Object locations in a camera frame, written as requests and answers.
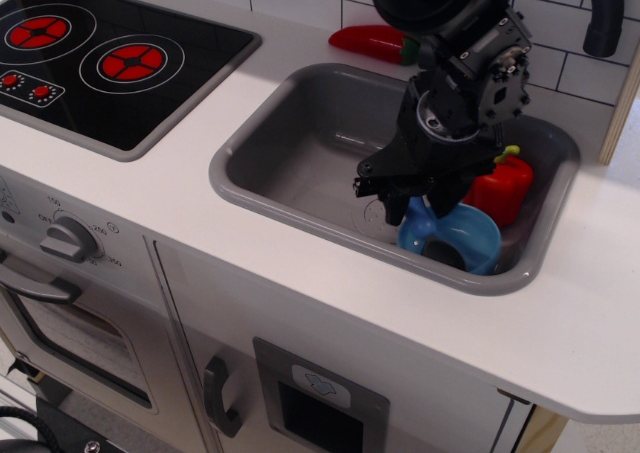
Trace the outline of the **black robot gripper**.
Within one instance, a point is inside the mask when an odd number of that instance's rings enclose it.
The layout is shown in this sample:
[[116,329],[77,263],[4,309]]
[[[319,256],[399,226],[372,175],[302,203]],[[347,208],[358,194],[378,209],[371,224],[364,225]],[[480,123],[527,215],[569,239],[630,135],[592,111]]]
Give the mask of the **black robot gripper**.
[[447,99],[450,92],[434,72],[413,76],[391,142],[357,166],[355,195],[377,196],[389,225],[402,223],[412,197],[427,197],[437,218],[448,215],[502,153],[502,123],[470,118],[477,109],[461,93]]

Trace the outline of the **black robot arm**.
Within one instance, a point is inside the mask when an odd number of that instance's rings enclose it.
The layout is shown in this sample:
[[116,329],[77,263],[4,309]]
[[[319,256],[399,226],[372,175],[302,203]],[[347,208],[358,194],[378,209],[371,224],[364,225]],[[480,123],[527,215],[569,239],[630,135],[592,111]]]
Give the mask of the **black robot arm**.
[[375,195],[399,225],[413,197],[447,215],[504,150],[502,125],[529,97],[530,34],[508,0],[373,0],[392,27],[419,42],[396,133],[361,161],[354,191]]

